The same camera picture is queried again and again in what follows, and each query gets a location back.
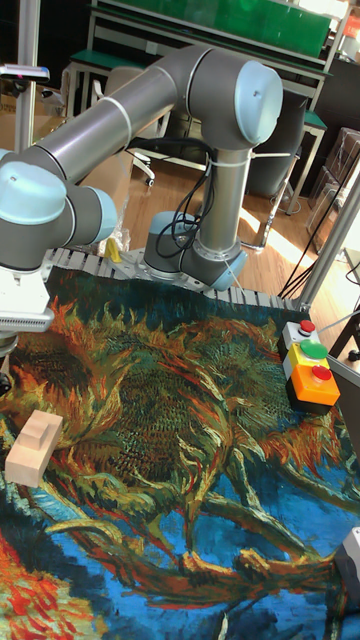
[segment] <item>wooden block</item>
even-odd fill
[[[33,424],[35,429],[30,428],[29,433],[27,428],[25,434],[22,434],[21,431],[15,440],[5,460],[5,480],[35,488],[39,486],[41,477],[59,440],[63,418],[52,413],[35,410],[24,428],[28,427],[29,422]],[[39,442],[39,431],[41,431],[39,449],[20,444],[21,441],[24,442],[22,435],[25,435],[25,442],[29,442],[28,437],[30,437],[32,444],[36,439]]]
[[[44,444],[48,427],[49,424],[45,424],[31,416],[17,437],[18,444],[21,444],[22,447],[39,451]]]

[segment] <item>orange control box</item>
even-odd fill
[[[331,371],[327,369],[325,378],[318,378],[317,367],[298,364],[291,374],[291,381],[298,400],[333,406],[340,396],[339,388]]]

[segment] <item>green shelf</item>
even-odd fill
[[[119,0],[129,7],[317,58],[330,18],[272,0]]]

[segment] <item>metal pole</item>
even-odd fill
[[[310,309],[333,261],[335,260],[342,243],[350,230],[358,212],[360,211],[360,174],[346,199],[339,217],[325,243],[318,260],[312,270],[311,276],[300,294],[295,300],[295,308]]]
[[[18,64],[37,66],[41,0],[20,0]],[[30,82],[16,101],[15,151],[33,142],[36,83]]]

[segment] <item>cable tie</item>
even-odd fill
[[[132,139],[132,127],[131,127],[131,120],[129,118],[129,114],[126,111],[125,107],[123,107],[123,105],[121,104],[121,102],[118,102],[117,100],[115,100],[115,98],[112,98],[111,96],[105,96],[104,98],[101,98],[99,100],[99,102],[103,102],[104,100],[106,100],[107,102],[112,102],[112,104],[115,105],[115,107],[117,107],[119,109],[119,111],[122,113],[122,115],[125,118],[127,127],[128,127],[128,139],[127,142],[125,144],[124,149],[127,149],[127,147],[129,146],[131,139]]]

